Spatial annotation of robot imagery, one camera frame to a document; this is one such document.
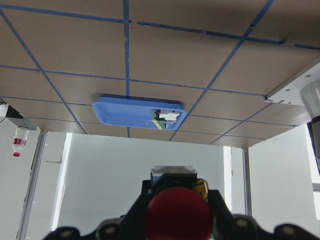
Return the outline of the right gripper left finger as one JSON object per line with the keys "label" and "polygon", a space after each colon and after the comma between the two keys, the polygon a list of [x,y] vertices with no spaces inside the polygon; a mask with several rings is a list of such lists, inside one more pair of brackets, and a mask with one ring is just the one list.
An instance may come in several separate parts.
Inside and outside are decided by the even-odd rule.
{"label": "right gripper left finger", "polygon": [[141,194],[127,214],[102,221],[91,233],[81,235],[76,227],[63,226],[48,233],[45,240],[146,240],[145,214],[152,199],[151,181],[143,180]]}

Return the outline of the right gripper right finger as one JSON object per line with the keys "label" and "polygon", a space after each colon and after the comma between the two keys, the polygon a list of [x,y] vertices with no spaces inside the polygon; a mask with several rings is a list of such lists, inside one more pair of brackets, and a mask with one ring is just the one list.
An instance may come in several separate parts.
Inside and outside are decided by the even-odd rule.
{"label": "right gripper right finger", "polygon": [[283,223],[272,232],[264,230],[257,221],[243,214],[232,214],[218,190],[209,189],[204,179],[197,180],[197,192],[209,206],[209,219],[197,226],[197,239],[208,240],[318,240],[319,237],[292,224]]}

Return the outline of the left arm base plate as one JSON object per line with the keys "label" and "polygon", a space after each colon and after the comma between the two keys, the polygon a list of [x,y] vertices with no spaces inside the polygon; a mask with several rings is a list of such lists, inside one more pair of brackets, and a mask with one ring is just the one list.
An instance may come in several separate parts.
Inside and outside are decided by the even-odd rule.
{"label": "left arm base plate", "polygon": [[266,102],[304,106],[301,91],[320,87],[320,57],[281,83],[265,97]]}

